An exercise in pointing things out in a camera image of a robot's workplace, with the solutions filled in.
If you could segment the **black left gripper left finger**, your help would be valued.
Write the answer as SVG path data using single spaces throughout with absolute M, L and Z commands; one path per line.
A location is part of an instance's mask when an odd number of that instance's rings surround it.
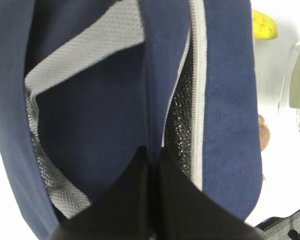
M 147 150 L 142 146 L 111 188 L 91 206 L 64 220 L 50 239 L 149 239 L 148 172 Z

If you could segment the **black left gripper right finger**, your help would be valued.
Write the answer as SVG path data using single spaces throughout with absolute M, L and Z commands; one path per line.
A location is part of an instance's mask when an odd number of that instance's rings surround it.
M 202 193 L 181 171 L 167 149 L 158 163 L 160 240 L 261 240 L 251 226 Z

